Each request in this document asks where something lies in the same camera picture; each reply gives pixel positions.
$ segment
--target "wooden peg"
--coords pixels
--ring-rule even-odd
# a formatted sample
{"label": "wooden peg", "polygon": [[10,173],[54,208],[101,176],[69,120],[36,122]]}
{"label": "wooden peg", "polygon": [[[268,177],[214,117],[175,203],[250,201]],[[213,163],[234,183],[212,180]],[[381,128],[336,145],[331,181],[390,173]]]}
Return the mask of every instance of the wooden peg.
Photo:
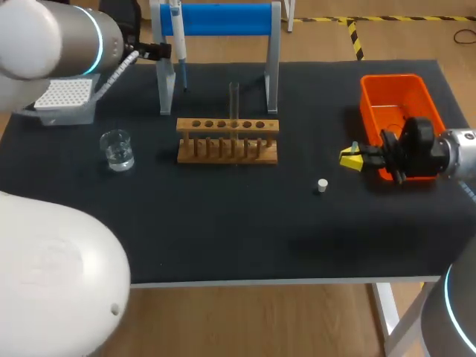
{"label": "wooden peg", "polygon": [[199,157],[199,139],[198,138],[193,139],[193,154],[195,155],[196,158]]}
{"label": "wooden peg", "polygon": [[261,153],[261,139],[256,140],[256,157],[259,158]]}
{"label": "wooden peg", "polygon": [[243,140],[243,152],[245,153],[245,157],[248,157],[248,138]]}
{"label": "wooden peg", "polygon": [[223,156],[223,138],[220,138],[218,143],[218,157],[221,158],[222,156]]}
{"label": "wooden peg", "polygon": [[230,139],[230,152],[231,152],[231,157],[234,158],[235,157],[235,151],[236,151],[236,148],[237,148],[237,141],[235,139]]}
{"label": "wooden peg", "polygon": [[189,136],[188,136],[188,132],[183,132],[182,137],[184,138],[185,149],[188,149],[188,143],[189,143],[189,139],[190,139]]}
{"label": "wooden peg", "polygon": [[207,137],[206,139],[206,155],[209,158],[210,157],[210,137]]}

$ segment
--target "wooden test tube rack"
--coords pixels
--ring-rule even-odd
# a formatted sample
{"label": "wooden test tube rack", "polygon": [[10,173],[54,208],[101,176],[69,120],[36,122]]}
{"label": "wooden test tube rack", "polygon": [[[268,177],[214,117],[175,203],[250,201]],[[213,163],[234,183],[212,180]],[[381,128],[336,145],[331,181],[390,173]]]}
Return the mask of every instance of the wooden test tube rack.
{"label": "wooden test tube rack", "polygon": [[[178,118],[180,164],[277,164],[278,120]],[[190,134],[223,134],[217,139]],[[248,139],[247,134],[262,136]]]}

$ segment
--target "orange container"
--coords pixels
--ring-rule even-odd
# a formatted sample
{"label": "orange container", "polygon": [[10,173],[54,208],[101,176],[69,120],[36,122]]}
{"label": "orange container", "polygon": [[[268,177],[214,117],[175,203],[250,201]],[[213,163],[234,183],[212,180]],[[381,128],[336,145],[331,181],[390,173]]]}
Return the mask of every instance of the orange container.
{"label": "orange container", "polygon": [[[411,117],[426,117],[431,120],[435,135],[445,131],[437,108],[422,78],[415,74],[386,74],[362,77],[360,112],[370,145],[383,144],[380,132],[385,129],[399,138],[405,121]],[[386,169],[380,176],[391,180]],[[426,180],[434,177],[416,177],[409,180]]]}

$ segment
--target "pipette stand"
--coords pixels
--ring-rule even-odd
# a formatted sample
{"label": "pipette stand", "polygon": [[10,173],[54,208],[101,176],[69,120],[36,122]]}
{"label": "pipette stand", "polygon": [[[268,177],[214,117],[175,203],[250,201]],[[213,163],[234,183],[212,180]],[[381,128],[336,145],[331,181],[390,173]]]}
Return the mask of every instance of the pipette stand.
{"label": "pipette stand", "polygon": [[[172,36],[172,19],[166,0],[149,0],[155,43],[167,43]],[[281,3],[271,4],[182,4],[185,36],[268,36],[264,71],[269,114],[277,114],[280,62]],[[157,62],[158,96],[161,115],[170,115],[176,73],[172,61]]]}

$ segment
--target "floor tape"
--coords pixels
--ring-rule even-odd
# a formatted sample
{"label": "floor tape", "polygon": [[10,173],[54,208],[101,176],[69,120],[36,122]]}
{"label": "floor tape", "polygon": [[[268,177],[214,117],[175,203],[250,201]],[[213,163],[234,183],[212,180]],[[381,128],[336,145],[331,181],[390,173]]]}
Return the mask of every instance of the floor tape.
{"label": "floor tape", "polygon": [[349,29],[350,39],[352,40],[352,44],[354,47],[354,52],[356,53],[356,57],[358,61],[365,60],[364,52],[362,50],[362,45],[360,43],[360,39],[357,36],[357,29],[356,29],[356,22],[352,20],[347,20],[347,28]]}
{"label": "floor tape", "polygon": [[343,22],[346,21],[476,21],[476,16],[323,16],[298,17],[295,22]]}

